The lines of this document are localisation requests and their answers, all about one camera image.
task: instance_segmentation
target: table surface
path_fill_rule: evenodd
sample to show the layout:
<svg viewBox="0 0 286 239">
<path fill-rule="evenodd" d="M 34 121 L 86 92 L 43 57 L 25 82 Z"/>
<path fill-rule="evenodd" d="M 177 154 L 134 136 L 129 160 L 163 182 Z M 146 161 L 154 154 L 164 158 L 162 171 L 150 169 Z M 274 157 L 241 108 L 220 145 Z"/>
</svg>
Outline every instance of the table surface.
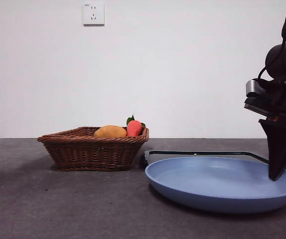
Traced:
<svg viewBox="0 0 286 239">
<path fill-rule="evenodd" d="M 255 215 L 174 203 L 144 174 L 145 150 L 249 151 L 265 139 L 150 139 L 125 172 L 59 172 L 34 138 L 0 139 L 0 239 L 286 239 L 286 206 Z"/>
</svg>

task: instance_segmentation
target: orange carrot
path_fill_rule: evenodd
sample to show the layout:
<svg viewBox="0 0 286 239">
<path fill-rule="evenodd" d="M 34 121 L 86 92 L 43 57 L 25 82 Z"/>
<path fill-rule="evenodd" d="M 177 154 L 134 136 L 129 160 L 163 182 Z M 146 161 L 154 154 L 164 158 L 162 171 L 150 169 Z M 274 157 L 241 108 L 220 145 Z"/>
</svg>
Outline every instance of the orange carrot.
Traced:
<svg viewBox="0 0 286 239">
<path fill-rule="evenodd" d="M 141 133 L 142 124 L 137 120 L 129 122 L 127 127 L 127 136 L 138 136 Z"/>
</svg>

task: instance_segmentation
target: plate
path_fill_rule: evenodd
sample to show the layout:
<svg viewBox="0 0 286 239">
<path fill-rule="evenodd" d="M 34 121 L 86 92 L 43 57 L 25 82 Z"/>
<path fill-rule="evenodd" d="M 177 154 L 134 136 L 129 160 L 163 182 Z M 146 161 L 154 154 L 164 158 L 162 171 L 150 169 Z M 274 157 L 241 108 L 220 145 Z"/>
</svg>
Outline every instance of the plate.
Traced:
<svg viewBox="0 0 286 239">
<path fill-rule="evenodd" d="M 154 162 L 145 173 L 159 193 L 196 209 L 247 214 L 286 205 L 286 171 L 272 181 L 264 163 L 221 157 L 179 157 Z"/>
</svg>

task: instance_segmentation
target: mango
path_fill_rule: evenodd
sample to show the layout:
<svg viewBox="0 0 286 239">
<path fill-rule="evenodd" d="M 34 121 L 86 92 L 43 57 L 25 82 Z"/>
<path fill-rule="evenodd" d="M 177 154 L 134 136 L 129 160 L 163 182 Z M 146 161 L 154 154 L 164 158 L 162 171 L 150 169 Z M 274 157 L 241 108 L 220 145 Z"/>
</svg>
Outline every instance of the mango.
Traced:
<svg viewBox="0 0 286 239">
<path fill-rule="evenodd" d="M 120 126 L 106 125 L 95 131 L 94 136 L 102 138 L 125 137 L 127 136 L 127 131 Z"/>
</svg>

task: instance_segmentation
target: cable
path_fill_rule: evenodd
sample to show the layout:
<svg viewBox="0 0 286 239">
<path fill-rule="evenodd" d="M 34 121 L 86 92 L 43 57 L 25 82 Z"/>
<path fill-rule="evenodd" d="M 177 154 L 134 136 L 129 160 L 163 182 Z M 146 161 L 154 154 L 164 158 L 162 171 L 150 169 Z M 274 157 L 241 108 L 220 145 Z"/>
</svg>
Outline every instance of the cable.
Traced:
<svg viewBox="0 0 286 239">
<path fill-rule="evenodd" d="M 283 28 L 282 28 L 282 38 L 283 38 L 283 42 L 282 42 L 282 46 L 281 49 L 278 53 L 278 55 L 274 58 L 274 60 L 272 60 L 267 66 L 265 66 L 260 73 L 258 74 L 258 78 L 257 81 L 259 81 L 261 79 L 261 76 L 263 74 L 263 72 L 267 69 L 267 67 L 269 67 L 271 64 L 273 64 L 283 53 L 284 49 L 285 49 L 285 45 L 286 45 L 286 17 L 285 17 L 285 22 L 283 24 Z"/>
</svg>

